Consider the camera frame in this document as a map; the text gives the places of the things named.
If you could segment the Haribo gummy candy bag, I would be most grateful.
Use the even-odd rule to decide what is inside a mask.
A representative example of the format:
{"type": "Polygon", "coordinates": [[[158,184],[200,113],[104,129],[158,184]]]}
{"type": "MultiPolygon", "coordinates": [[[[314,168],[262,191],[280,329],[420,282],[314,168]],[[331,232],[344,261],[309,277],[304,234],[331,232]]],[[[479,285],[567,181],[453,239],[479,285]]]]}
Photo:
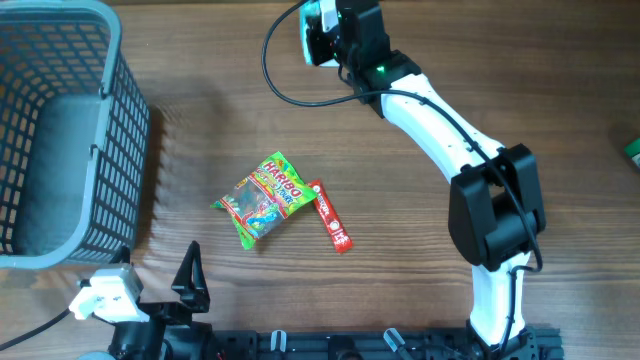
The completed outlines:
{"type": "Polygon", "coordinates": [[[316,197],[285,156],[275,152],[211,208],[228,212],[243,248],[249,250],[316,197]]]}

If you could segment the red Nescafe coffee stick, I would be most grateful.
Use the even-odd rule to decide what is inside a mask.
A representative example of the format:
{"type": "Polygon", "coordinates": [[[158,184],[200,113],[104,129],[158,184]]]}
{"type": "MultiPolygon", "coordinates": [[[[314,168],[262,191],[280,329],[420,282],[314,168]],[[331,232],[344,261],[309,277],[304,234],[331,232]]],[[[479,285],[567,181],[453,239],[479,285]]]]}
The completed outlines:
{"type": "Polygon", "coordinates": [[[335,251],[338,254],[346,253],[353,247],[353,241],[328,198],[322,181],[320,179],[313,180],[309,186],[316,194],[316,198],[313,200],[314,206],[331,238],[335,251]]]}

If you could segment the green lid jar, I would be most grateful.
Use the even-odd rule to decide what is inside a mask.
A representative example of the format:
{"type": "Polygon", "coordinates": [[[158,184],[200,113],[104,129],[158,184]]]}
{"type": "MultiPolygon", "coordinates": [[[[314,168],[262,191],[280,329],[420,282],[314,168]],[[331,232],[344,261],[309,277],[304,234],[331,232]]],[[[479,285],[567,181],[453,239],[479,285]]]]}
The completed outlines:
{"type": "Polygon", "coordinates": [[[640,139],[637,138],[629,143],[624,152],[626,156],[635,164],[636,167],[640,167],[640,139]]]}

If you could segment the mint green tissue pack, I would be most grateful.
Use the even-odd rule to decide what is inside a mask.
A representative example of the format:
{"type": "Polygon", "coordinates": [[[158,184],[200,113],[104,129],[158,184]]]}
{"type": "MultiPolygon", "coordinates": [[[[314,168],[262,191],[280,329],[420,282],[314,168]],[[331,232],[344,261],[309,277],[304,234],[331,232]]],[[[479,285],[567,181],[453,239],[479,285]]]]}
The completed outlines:
{"type": "Polygon", "coordinates": [[[312,65],[312,55],[310,45],[308,43],[308,31],[312,27],[312,23],[320,16],[320,5],[318,0],[308,0],[299,8],[299,29],[302,45],[302,52],[305,63],[312,65]]]}

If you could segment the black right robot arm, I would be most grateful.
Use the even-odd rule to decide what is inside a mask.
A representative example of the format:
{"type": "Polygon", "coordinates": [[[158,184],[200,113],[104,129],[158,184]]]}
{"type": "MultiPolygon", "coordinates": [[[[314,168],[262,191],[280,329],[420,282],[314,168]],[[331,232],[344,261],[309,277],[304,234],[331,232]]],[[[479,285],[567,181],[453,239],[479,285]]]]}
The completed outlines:
{"type": "Polygon", "coordinates": [[[470,326],[486,349],[506,353],[525,328],[521,274],[546,227],[535,156],[484,135],[448,105],[392,49],[378,2],[306,1],[299,14],[306,63],[346,71],[359,100],[404,131],[449,183],[449,233],[472,266],[470,326]]]}

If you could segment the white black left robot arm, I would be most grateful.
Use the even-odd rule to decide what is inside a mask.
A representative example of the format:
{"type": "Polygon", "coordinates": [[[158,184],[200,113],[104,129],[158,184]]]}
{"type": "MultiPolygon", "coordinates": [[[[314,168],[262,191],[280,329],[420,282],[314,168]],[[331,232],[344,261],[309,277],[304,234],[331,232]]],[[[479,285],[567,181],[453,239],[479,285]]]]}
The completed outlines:
{"type": "Polygon", "coordinates": [[[114,325],[108,353],[115,359],[209,359],[213,331],[195,322],[195,314],[207,313],[211,299],[202,267],[198,242],[189,245],[171,289],[174,302],[139,303],[147,322],[126,321],[114,325]]]}

